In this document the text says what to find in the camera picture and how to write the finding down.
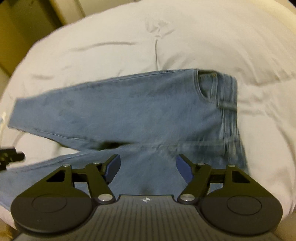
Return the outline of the blue denim jeans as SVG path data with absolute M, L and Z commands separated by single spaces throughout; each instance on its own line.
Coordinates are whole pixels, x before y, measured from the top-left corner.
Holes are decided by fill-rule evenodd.
M 237 81 L 198 69 L 142 73 L 52 90 L 16 101 L 9 127 L 75 153 L 1 172 L 1 205 L 62 165 L 83 168 L 119 154 L 115 195 L 178 196 L 179 154 L 247 171 L 237 127 Z

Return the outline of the white bed sheet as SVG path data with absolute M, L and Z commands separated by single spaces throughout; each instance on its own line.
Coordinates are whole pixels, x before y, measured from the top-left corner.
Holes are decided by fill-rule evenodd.
M 251 175 L 295 210 L 295 13 L 276 1 L 140 1 L 90 15 L 36 42 L 1 98 L 1 145 L 30 165 L 71 149 L 11 130 L 14 102 L 83 82 L 156 70 L 214 69 L 238 81 Z

